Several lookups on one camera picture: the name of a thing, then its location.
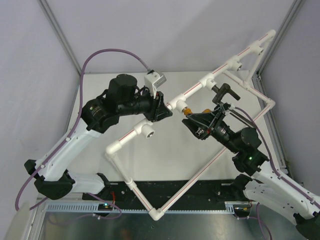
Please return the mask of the gold faucet with chrome knob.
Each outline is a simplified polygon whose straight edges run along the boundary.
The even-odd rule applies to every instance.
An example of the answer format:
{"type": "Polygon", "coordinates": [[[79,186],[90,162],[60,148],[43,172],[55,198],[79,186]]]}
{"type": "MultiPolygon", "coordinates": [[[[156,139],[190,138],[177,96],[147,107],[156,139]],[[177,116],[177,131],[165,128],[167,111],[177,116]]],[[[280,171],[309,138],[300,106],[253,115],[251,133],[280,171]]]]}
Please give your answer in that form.
{"type": "Polygon", "coordinates": [[[183,110],[182,110],[182,113],[185,115],[185,116],[188,116],[188,115],[191,115],[191,114],[207,114],[207,113],[211,113],[212,111],[210,109],[204,109],[203,111],[196,111],[196,112],[193,112],[190,108],[188,107],[185,107],[183,110]]]}

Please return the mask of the white PVC pipe frame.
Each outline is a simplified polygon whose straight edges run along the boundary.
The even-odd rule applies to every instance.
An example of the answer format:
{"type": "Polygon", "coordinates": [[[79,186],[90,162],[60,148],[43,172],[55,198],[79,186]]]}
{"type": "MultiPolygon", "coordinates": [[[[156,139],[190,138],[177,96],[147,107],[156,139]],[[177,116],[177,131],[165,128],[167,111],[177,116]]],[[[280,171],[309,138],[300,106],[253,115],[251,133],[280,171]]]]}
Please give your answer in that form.
{"type": "MultiPolygon", "coordinates": [[[[258,68],[258,65],[262,61],[264,54],[267,52],[267,49],[272,42],[273,38],[276,35],[276,31],[271,29],[260,39],[254,41],[246,49],[242,50],[240,53],[230,57],[226,62],[224,62],[221,66],[217,67],[213,71],[207,73],[204,77],[202,77],[196,84],[190,87],[183,93],[175,96],[172,100],[170,100],[166,106],[169,107],[170,110],[177,110],[182,112],[186,107],[186,100],[190,98],[192,95],[197,93],[199,90],[207,88],[211,89],[215,86],[215,78],[220,74],[227,73],[229,69],[238,71],[240,66],[240,60],[247,56],[248,54],[255,53],[257,55],[257,59],[253,64],[251,70],[249,71],[249,75],[245,80],[239,79],[236,80],[233,78],[232,80],[235,82],[239,82],[242,87],[252,95],[258,97],[259,99],[266,102],[266,107],[261,110],[261,112],[255,116],[255,120],[261,119],[268,111],[270,111],[275,106],[275,101],[266,97],[261,92],[255,90],[251,86],[249,86],[249,80],[254,74],[254,71],[258,68]]],[[[152,129],[152,123],[147,119],[142,119],[137,124],[135,124],[132,129],[122,136],[120,139],[115,140],[111,144],[109,144],[105,148],[105,155],[109,158],[110,162],[112,162],[116,168],[116,170],[123,177],[124,182],[129,187],[129,189],[134,193],[134,195],[138,198],[138,200],[142,203],[144,208],[147,210],[149,216],[154,220],[158,221],[164,214],[172,207],[186,192],[189,190],[204,174],[207,169],[214,163],[215,160],[219,159],[221,155],[227,150],[223,147],[212,159],[210,159],[195,175],[180,189],[178,190],[162,207],[156,209],[153,207],[147,198],[143,195],[140,189],[137,187],[133,178],[126,172],[122,162],[119,160],[117,156],[117,152],[122,149],[122,147],[133,140],[136,136],[144,135],[149,130],[152,129]]]]}

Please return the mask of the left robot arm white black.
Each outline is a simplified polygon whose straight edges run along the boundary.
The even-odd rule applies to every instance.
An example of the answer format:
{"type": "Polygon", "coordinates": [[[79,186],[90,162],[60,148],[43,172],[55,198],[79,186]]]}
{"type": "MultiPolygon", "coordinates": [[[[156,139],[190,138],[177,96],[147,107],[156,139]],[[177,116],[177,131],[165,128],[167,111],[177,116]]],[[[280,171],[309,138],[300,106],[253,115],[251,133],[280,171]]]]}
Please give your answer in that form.
{"type": "Polygon", "coordinates": [[[143,114],[152,123],[172,116],[163,93],[157,90],[165,81],[165,75],[154,70],[145,75],[142,88],[138,88],[137,79],[129,74],[111,79],[101,95],[84,105],[77,126],[49,152],[48,163],[41,159],[25,162],[27,172],[34,175],[37,191],[51,200],[69,193],[94,194],[101,200],[107,199],[111,187],[102,173],[75,173],[67,168],[91,141],[118,124],[121,116],[143,114]]]}

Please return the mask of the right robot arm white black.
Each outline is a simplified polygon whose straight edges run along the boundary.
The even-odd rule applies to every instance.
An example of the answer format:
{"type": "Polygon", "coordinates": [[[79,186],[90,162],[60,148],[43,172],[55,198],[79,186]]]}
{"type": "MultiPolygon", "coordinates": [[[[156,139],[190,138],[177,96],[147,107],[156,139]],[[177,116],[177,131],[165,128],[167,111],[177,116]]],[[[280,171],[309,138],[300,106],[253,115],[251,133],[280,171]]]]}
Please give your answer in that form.
{"type": "Polygon", "coordinates": [[[214,110],[193,113],[185,107],[182,122],[197,139],[213,137],[235,154],[232,161],[240,175],[231,187],[234,199],[259,202],[292,222],[306,239],[318,240],[320,197],[277,168],[270,153],[259,150],[266,141],[255,123],[237,132],[231,130],[224,122],[230,108],[230,104],[223,103],[214,110]]]}

